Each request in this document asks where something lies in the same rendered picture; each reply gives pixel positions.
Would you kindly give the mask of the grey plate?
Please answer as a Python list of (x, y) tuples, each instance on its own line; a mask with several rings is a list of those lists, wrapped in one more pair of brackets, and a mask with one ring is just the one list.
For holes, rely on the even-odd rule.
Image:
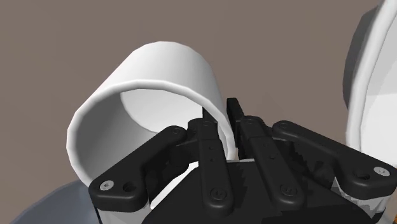
[(77, 180), (33, 203), (10, 224), (100, 224), (100, 221), (88, 188)]

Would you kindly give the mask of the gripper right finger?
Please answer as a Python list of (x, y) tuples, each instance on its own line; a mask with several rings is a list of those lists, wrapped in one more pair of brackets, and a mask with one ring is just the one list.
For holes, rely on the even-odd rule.
[(309, 162), (324, 165), (330, 171), (326, 180), (336, 191), (365, 209), (385, 208), (397, 188), (397, 170), (376, 158), (286, 120), (267, 127), (261, 118), (246, 116), (236, 98), (227, 99), (226, 111), (240, 153), (254, 158), (264, 183), (280, 199), (301, 203), (304, 193), (277, 141), (299, 148), (291, 158), (309, 176), (314, 176)]

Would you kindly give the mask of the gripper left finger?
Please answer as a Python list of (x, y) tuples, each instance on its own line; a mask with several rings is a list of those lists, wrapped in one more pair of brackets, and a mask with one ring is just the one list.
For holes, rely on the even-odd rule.
[(233, 211), (233, 191), (217, 121), (203, 110), (186, 129), (171, 125), (95, 178), (88, 187), (101, 211), (142, 209), (191, 163), (200, 169), (203, 208), (210, 215)]

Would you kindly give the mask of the white plate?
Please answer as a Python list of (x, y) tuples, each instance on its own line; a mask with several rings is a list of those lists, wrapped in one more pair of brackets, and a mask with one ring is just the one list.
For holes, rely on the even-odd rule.
[(363, 14), (345, 60), (346, 144), (397, 168), (397, 0)]

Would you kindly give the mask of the white cup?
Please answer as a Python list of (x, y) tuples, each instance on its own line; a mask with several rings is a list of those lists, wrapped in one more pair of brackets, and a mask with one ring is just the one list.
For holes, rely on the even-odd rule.
[(164, 128), (207, 111), (218, 123), (225, 156), (237, 149), (209, 63), (189, 46), (158, 41), (134, 50), (76, 110), (67, 153), (79, 179), (96, 177)]

